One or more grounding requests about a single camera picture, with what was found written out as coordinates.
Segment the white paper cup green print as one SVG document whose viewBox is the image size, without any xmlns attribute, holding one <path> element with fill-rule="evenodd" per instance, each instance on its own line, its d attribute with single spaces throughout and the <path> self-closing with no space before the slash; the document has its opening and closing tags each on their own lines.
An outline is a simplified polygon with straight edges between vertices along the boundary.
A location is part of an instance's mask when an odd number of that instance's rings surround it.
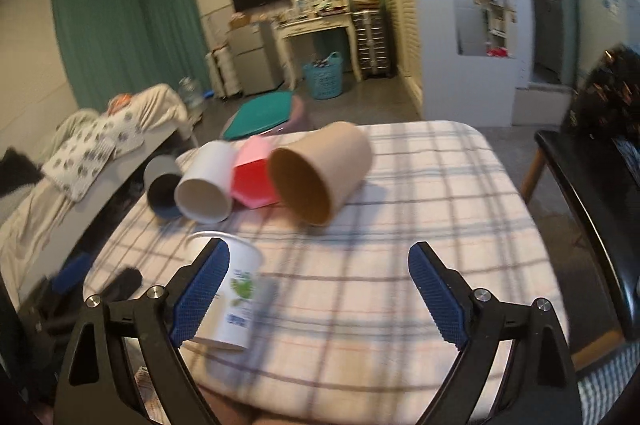
<svg viewBox="0 0 640 425">
<path fill-rule="evenodd" d="M 250 344 L 262 252 L 250 241 L 220 231 L 200 231 L 186 239 L 193 257 L 210 239 L 228 245 L 229 269 L 192 341 L 209 347 L 241 351 Z"/>
</svg>

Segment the white plastic cup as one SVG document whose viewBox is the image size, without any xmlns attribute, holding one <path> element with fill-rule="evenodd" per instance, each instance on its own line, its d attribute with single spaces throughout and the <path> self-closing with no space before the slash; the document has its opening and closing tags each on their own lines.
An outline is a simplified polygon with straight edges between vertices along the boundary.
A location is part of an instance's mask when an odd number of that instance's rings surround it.
<svg viewBox="0 0 640 425">
<path fill-rule="evenodd" d="M 231 184 L 238 151 L 226 141 L 209 141 L 194 153 L 175 189 L 180 212 L 198 223 L 219 223 L 232 210 Z"/>
</svg>

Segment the pink hexagonal cup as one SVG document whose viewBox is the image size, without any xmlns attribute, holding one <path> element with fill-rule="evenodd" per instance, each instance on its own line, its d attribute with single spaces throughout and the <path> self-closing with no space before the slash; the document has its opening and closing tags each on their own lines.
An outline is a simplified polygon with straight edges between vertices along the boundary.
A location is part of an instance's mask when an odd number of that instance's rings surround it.
<svg viewBox="0 0 640 425">
<path fill-rule="evenodd" d="M 268 159 L 273 150 L 271 141 L 250 136 L 240 148 L 233 164 L 231 194 L 247 208 L 263 208 L 279 201 L 268 174 Z"/>
</svg>

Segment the brown plastic cup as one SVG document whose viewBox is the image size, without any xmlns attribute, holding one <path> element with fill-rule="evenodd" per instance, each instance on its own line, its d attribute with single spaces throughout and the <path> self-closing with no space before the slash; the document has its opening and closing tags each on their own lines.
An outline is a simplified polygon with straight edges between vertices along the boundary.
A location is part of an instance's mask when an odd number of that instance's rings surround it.
<svg viewBox="0 0 640 425">
<path fill-rule="evenodd" d="M 366 133 L 341 121 L 274 149 L 267 171 L 281 201 L 299 219 L 326 226 L 372 164 L 373 149 Z"/>
</svg>

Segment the bed with beige bedding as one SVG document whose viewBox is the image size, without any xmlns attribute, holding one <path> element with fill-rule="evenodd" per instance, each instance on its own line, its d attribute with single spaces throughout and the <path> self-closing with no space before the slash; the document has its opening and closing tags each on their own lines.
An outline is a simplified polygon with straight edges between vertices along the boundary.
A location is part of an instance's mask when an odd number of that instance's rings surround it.
<svg viewBox="0 0 640 425">
<path fill-rule="evenodd" d="M 111 114 L 91 112 L 86 122 L 63 125 L 64 140 L 43 163 L 43 178 L 1 226 L 1 277 L 14 306 L 21 303 L 28 271 L 51 232 L 88 196 L 104 168 L 140 149 L 149 130 L 169 122 L 181 135 L 190 135 L 186 105 L 174 89 L 160 84 Z"/>
</svg>

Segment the plaid tablecloth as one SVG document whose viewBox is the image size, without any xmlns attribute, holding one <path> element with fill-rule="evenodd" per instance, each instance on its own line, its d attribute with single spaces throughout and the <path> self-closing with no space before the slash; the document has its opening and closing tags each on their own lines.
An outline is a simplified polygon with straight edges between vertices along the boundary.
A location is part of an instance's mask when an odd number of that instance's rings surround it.
<svg viewBox="0 0 640 425">
<path fill-rule="evenodd" d="M 412 424 L 454 358 L 407 267 L 425 241 L 472 286 L 564 308 L 539 231 L 486 138 L 459 122 L 364 127 L 367 179 L 325 227 L 284 206 L 238 208 L 219 230 L 264 256 L 247 349 L 181 353 L 221 422 Z"/>
</svg>

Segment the water jug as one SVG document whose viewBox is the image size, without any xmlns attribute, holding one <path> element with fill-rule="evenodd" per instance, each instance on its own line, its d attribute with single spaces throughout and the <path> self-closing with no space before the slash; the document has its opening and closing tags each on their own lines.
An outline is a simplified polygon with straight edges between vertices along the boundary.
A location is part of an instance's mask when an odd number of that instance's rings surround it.
<svg viewBox="0 0 640 425">
<path fill-rule="evenodd" d="M 205 98 L 203 90 L 197 81 L 189 76 L 180 78 L 179 95 L 192 116 L 201 115 L 204 111 Z"/>
</svg>

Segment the purple stool with green cushion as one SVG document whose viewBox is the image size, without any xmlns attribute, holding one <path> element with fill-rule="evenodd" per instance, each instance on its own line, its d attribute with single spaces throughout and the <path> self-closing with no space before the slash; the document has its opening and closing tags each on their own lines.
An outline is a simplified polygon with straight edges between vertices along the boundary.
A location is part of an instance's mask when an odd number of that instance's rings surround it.
<svg viewBox="0 0 640 425">
<path fill-rule="evenodd" d="M 312 130 L 305 102 L 291 92 L 273 92 L 250 99 L 228 119 L 220 138 L 241 140 L 254 135 L 280 135 Z"/>
</svg>

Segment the black chair with floral cover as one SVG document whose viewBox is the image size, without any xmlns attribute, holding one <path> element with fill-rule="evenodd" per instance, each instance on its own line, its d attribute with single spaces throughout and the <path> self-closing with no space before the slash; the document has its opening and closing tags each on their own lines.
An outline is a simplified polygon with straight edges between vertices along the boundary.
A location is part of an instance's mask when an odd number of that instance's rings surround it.
<svg viewBox="0 0 640 425">
<path fill-rule="evenodd" d="M 582 371 L 639 337 L 639 53 L 605 50 L 579 86 L 558 130 L 539 130 L 521 184 L 529 201 L 550 171 L 599 265 L 615 329 L 572 355 Z"/>
</svg>

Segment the green curtain left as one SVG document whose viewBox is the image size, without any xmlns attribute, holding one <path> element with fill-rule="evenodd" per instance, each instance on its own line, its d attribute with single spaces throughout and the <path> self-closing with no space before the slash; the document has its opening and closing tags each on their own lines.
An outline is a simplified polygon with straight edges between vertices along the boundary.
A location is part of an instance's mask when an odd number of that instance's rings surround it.
<svg viewBox="0 0 640 425">
<path fill-rule="evenodd" d="M 210 88 L 196 0 L 51 0 L 56 41 L 79 107 L 183 78 Z"/>
</svg>

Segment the silver mini fridge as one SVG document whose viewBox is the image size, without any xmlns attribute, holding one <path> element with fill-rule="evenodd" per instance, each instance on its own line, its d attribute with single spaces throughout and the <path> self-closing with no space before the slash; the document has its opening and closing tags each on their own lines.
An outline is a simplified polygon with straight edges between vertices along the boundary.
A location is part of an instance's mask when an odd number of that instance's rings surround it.
<svg viewBox="0 0 640 425">
<path fill-rule="evenodd" d="M 269 22 L 254 22 L 233 29 L 228 34 L 228 42 L 245 96 L 272 92 L 283 84 L 284 72 Z"/>
</svg>

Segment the blue laundry basket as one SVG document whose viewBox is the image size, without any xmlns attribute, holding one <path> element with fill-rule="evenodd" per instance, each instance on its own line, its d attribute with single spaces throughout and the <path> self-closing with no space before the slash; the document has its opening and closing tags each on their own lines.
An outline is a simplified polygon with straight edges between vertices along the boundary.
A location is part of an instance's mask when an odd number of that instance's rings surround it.
<svg viewBox="0 0 640 425">
<path fill-rule="evenodd" d="M 343 93 L 343 58 L 339 52 L 304 64 L 303 73 L 312 98 L 328 100 Z"/>
</svg>

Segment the white dressing table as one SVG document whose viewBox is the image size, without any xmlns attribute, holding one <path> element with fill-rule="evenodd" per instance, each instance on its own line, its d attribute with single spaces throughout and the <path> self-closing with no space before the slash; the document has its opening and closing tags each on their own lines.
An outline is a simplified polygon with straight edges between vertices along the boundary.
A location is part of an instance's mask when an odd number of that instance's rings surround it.
<svg viewBox="0 0 640 425">
<path fill-rule="evenodd" d="M 318 54 L 319 49 L 321 49 L 322 54 L 325 54 L 329 48 L 329 39 L 324 34 L 336 30 L 343 31 L 346 34 L 352 73 L 354 73 L 357 82 L 362 81 L 356 28 L 354 22 L 352 22 L 352 12 L 348 7 L 337 9 L 329 15 L 313 14 L 306 19 L 276 23 L 272 27 L 274 35 L 280 43 L 281 57 L 284 62 L 285 83 L 288 89 L 294 90 L 296 88 L 296 83 L 300 76 L 291 45 L 292 39 L 311 36 L 316 53 Z"/>
</svg>

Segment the cream louvred wardrobe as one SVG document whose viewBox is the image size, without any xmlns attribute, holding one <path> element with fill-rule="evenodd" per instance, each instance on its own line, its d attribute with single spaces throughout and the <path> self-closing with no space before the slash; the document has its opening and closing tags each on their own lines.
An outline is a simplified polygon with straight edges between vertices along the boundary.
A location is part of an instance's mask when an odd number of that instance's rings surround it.
<svg viewBox="0 0 640 425">
<path fill-rule="evenodd" d="M 400 59 L 427 120 L 508 127 L 533 70 L 533 0 L 394 0 Z"/>
</svg>

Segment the white washing machine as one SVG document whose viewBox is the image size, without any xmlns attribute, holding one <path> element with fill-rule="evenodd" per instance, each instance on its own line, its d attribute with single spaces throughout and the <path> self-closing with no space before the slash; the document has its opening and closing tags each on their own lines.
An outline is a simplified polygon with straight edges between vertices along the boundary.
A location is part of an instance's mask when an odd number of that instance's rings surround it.
<svg viewBox="0 0 640 425">
<path fill-rule="evenodd" d="M 639 49 L 639 0 L 578 0 L 578 87 L 604 52 L 619 44 Z"/>
</svg>

